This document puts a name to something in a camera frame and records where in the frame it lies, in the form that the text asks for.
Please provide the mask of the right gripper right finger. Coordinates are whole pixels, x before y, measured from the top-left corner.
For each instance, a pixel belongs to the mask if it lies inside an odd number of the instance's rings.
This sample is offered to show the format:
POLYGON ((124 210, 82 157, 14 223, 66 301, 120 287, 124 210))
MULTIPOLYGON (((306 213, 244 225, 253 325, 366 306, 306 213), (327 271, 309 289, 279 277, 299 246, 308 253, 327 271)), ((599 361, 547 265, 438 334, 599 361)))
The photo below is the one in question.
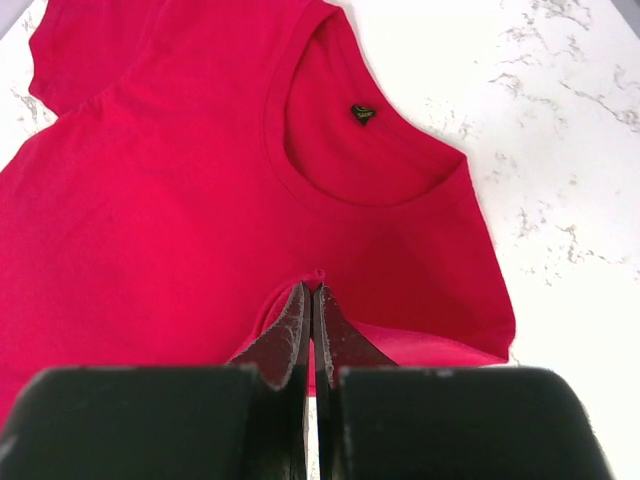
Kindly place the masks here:
POLYGON ((325 284, 314 292, 312 330, 320 477, 344 479, 340 371, 347 367, 378 368, 396 363, 346 319, 333 291, 325 284))

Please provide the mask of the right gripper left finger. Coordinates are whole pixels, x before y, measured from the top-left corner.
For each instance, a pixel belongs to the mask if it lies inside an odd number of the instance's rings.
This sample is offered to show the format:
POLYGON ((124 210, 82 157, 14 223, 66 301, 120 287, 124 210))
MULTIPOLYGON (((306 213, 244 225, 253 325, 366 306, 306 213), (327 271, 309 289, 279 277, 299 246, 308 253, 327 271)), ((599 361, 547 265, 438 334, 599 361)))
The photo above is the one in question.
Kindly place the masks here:
POLYGON ((312 298, 293 287, 276 321, 230 364, 255 373, 240 477, 307 477, 308 366, 312 298))

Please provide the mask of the red t shirt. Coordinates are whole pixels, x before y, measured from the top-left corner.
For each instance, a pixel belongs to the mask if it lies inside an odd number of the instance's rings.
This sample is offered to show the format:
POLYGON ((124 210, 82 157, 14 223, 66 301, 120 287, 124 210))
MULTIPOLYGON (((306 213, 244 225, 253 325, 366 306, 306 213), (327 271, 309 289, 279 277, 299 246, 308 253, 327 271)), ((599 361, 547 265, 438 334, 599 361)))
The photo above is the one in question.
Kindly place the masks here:
POLYGON ((329 285, 395 362, 503 363, 465 155, 387 101, 323 1, 52 1, 1 174, 1 411, 49 367, 222 364, 329 285))

